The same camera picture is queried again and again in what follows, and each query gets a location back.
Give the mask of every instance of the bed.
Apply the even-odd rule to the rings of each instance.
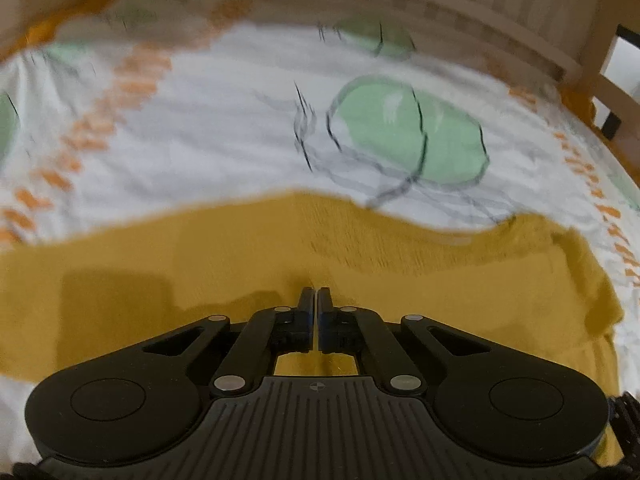
[[[640,0],[0,0],[0,8],[4,251],[289,189],[436,228],[489,228],[535,212],[578,229],[609,276],[625,313],[614,339],[620,388],[640,393],[636,170],[577,117],[590,120],[596,96],[622,121],[625,150],[640,150],[640,140],[628,142],[640,105],[601,75],[618,25],[640,32]],[[408,179],[415,161],[402,150],[391,148],[393,164],[381,165],[357,142],[340,146],[339,125],[332,130],[334,116],[375,99],[384,130],[404,95],[421,116],[433,107],[434,123],[454,121],[467,146],[459,153],[443,142],[433,160],[420,160],[420,175],[437,186]],[[362,142],[369,153],[389,149],[384,139]],[[0,470],[37,459],[22,419],[33,382],[7,369]]]

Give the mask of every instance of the yellow towel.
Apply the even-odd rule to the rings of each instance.
[[[436,232],[298,193],[0,257],[0,373],[16,378],[37,381],[211,314],[240,321],[294,305],[310,285],[388,321],[432,317],[618,392],[611,328],[622,311],[609,279],[575,230],[542,216],[479,233]],[[294,355],[278,371],[341,366]]]

